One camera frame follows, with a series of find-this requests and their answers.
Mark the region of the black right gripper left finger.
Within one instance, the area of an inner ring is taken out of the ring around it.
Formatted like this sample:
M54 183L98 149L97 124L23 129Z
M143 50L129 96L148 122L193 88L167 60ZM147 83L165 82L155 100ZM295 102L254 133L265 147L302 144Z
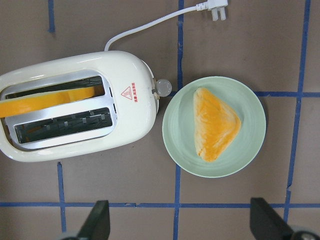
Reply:
M110 232L109 201L99 200L91 209L76 238L78 240L108 240Z

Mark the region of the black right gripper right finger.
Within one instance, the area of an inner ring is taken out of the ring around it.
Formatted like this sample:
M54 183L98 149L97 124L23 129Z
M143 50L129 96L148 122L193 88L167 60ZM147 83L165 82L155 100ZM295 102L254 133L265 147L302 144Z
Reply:
M249 227L256 240L290 240L294 233L262 197L250 199Z

